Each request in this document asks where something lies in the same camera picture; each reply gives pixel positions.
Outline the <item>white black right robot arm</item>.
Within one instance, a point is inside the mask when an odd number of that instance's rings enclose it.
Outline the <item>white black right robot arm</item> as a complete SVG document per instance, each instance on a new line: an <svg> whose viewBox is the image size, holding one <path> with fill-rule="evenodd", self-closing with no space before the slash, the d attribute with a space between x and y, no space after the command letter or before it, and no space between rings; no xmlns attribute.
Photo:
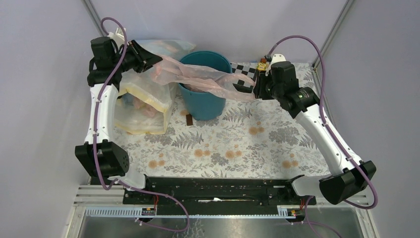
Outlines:
<svg viewBox="0 0 420 238"><path fill-rule="evenodd" d="M322 196L331 204L348 202L363 191L376 166L363 161L335 129L319 97L310 87L300 87L295 66L289 61L272 62L254 76L254 95L257 99L277 100L283 110L300 124L324 157L329 174L326 176L299 176L284 190L284 198L297 204L304 196Z"/></svg>

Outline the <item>pink plastic trash bag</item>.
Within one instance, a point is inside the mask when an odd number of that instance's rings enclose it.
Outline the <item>pink plastic trash bag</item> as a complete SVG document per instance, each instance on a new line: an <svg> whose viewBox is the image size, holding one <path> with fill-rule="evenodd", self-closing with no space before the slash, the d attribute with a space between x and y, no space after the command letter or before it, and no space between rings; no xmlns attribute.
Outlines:
<svg viewBox="0 0 420 238"><path fill-rule="evenodd" d="M226 73L208 66L182 64L181 62L162 56L163 60L154 65L150 78L160 85L181 83L188 85L193 91L209 92L217 97L236 101L252 101L254 94L239 92L233 86L242 80L252 86L255 82L243 75Z"/></svg>

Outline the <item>teal plastic trash bin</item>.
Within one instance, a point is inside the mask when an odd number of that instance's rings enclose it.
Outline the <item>teal plastic trash bin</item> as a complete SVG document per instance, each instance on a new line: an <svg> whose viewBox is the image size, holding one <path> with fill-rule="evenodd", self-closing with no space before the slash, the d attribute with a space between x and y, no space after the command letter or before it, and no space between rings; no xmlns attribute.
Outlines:
<svg viewBox="0 0 420 238"><path fill-rule="evenodd" d="M231 73L231 63L223 55L212 51L196 51L180 60L183 64L209 66L213 69ZM195 120L211 120L220 116L226 100L208 92L194 92L179 84L179 89L189 114Z"/></svg>

